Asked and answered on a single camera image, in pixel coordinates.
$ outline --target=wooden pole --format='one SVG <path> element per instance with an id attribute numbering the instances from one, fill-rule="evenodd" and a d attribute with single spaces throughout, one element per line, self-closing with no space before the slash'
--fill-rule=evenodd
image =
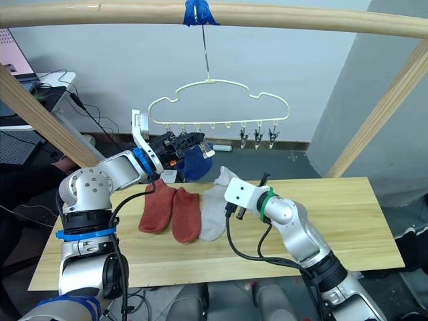
<path id="1" fill-rule="evenodd" d="M 383 127 L 395 110 L 428 71 L 428 40 L 422 40 L 395 78 L 387 93 L 374 107 L 358 132 L 328 171 L 327 177 L 340 177 Z"/>
<path id="2" fill-rule="evenodd" d="M 428 38 L 428 19 L 366 11 L 210 2 L 221 25 L 315 29 Z M 38 3 L 0 7 L 0 26 L 82 23 L 182 24 L 184 0 Z"/>
<path id="3" fill-rule="evenodd" d="M 96 156 L 76 140 L 3 65 L 0 65 L 0 99 L 77 165 L 92 167 L 98 163 Z"/>

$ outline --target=blue object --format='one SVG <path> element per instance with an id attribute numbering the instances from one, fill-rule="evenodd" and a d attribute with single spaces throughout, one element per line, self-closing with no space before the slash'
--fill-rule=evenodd
<path id="1" fill-rule="evenodd" d="M 209 10 L 209 5 L 206 0 L 186 0 L 186 11 L 183 25 L 190 27 L 191 25 L 205 25 L 209 23 L 210 25 L 220 25 L 220 23 L 215 22 L 211 11 Z"/>
<path id="2" fill-rule="evenodd" d="M 188 181 L 197 181 L 209 172 L 213 166 L 213 157 L 203 158 L 202 150 L 199 146 L 185 151 L 184 162 L 177 165 L 177 168 L 183 172 L 184 177 Z"/>
<path id="3" fill-rule="evenodd" d="M 91 303 L 88 302 L 88 301 L 91 301 L 93 303 L 97 302 L 96 303 L 97 311 L 101 311 L 100 303 L 95 297 L 89 300 L 87 296 L 65 296 L 65 295 L 57 296 L 56 298 L 42 300 L 37 304 L 37 306 L 42 306 L 43 304 L 47 304 L 55 301 L 73 301 L 83 305 L 86 309 L 88 309 L 89 313 L 91 314 L 92 321 L 97 321 L 101 317 L 101 314 L 97 314 L 94 307 L 91 305 Z"/>
<path id="4" fill-rule="evenodd" d="M 79 298 L 82 298 L 86 301 L 91 301 L 93 304 L 95 304 L 96 313 L 98 316 L 101 316 L 101 304 L 97 298 L 95 298 L 94 296 L 79 296 Z"/>
<path id="5" fill-rule="evenodd" d="M 106 236 L 116 232 L 116 227 L 110 229 L 103 229 L 101 231 L 95 231 L 83 234 L 65 234 L 61 229 L 55 233 L 57 239 L 64 239 L 64 241 L 79 241 L 81 239 L 91 239 L 93 237 Z"/>
<path id="6" fill-rule="evenodd" d="M 149 163 L 147 162 L 146 158 L 144 157 L 144 153 L 141 149 L 139 149 L 138 147 L 135 147 L 132 152 L 134 153 L 135 157 L 139 159 L 139 161 L 141 162 L 142 166 L 144 167 L 144 169 L 146 170 L 146 173 L 148 176 L 152 175 L 153 171 L 149 165 Z"/>

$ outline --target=wooden table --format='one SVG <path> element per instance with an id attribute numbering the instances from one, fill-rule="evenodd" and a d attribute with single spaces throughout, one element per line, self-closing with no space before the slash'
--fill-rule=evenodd
<path id="1" fill-rule="evenodd" d="M 275 192 L 306 206 L 309 219 L 325 237 L 341 262 L 350 270 L 377 270 L 403 267 L 399 250 L 376 197 L 366 178 L 296 179 L 269 181 Z M 190 193 L 210 189 L 213 183 L 170 184 L 183 186 Z M 143 191 L 135 185 L 112 196 L 115 207 L 126 197 Z M 147 234 L 138 230 L 144 197 L 131 200 L 121 210 L 118 236 L 120 248 L 129 262 L 130 287 L 161 286 L 293 276 L 297 270 L 237 257 L 224 233 L 212 242 L 196 240 L 182 244 L 175 241 L 171 225 L 162 233 Z M 266 229 L 259 218 L 247 212 L 243 221 L 231 218 L 232 237 L 238 249 L 256 254 L 259 238 Z M 61 240 L 55 232 L 57 221 L 29 290 L 56 290 L 60 267 Z M 275 228 L 263 245 L 265 255 L 290 257 Z"/>

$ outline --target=blue ring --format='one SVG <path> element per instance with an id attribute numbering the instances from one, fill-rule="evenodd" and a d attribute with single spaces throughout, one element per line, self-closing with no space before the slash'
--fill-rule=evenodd
<path id="1" fill-rule="evenodd" d="M 55 301 L 73 301 L 73 302 L 79 303 L 83 305 L 86 309 L 88 309 L 89 313 L 91 314 L 92 321 L 97 321 L 97 314 L 94 307 L 85 298 L 79 298 L 79 297 L 73 297 L 73 296 L 58 296 L 57 298 L 42 300 L 37 304 L 37 306 L 42 306 L 44 304 L 55 302 Z"/>
<path id="2" fill-rule="evenodd" d="M 114 234 L 116 232 L 116 227 L 112 227 L 110 229 L 103 229 L 101 231 L 83 233 L 83 234 L 65 234 L 61 229 L 55 233 L 57 239 L 64 239 L 64 241 L 79 241 L 81 239 L 91 239 L 93 237 L 106 236 L 110 234 Z"/>
<path id="3" fill-rule="evenodd" d="M 139 161 L 141 162 L 142 166 L 144 167 L 144 169 L 146 170 L 146 173 L 148 176 L 153 174 L 153 170 L 151 169 L 150 165 L 148 164 L 146 158 L 144 157 L 144 154 L 142 152 L 141 149 L 139 149 L 138 147 L 134 147 L 134 149 L 132 150 L 132 152 L 134 153 L 135 157 L 139 159 Z"/>

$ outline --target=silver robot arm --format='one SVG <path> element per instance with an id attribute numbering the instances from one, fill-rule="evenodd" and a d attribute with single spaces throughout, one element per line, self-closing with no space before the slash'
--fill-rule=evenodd
<path id="1" fill-rule="evenodd" d="M 306 208 L 273 193 L 268 186 L 256 187 L 233 178 L 226 201 L 270 219 L 281 233 L 284 245 L 297 263 L 314 277 L 324 304 L 337 321 L 387 321 L 360 282 L 347 271 L 308 220 Z"/>
<path id="2" fill-rule="evenodd" d="M 94 167 L 80 169 L 62 181 L 59 194 L 65 203 L 61 215 L 64 230 L 56 233 L 64 240 L 60 296 L 40 302 L 21 321 L 101 318 L 111 300 L 120 297 L 128 286 L 128 264 L 118 247 L 117 208 L 111 211 L 111 194 L 147 178 L 154 181 L 165 167 L 183 160 L 184 151 L 197 144 L 205 158 L 214 155 L 203 142 L 203 133 L 176 137 L 167 132 L 148 144 L 142 137 L 141 124 L 141 112 L 133 110 L 132 135 L 136 148 L 107 158 Z M 126 320 L 129 307 L 126 298 L 123 301 L 122 319 Z"/>

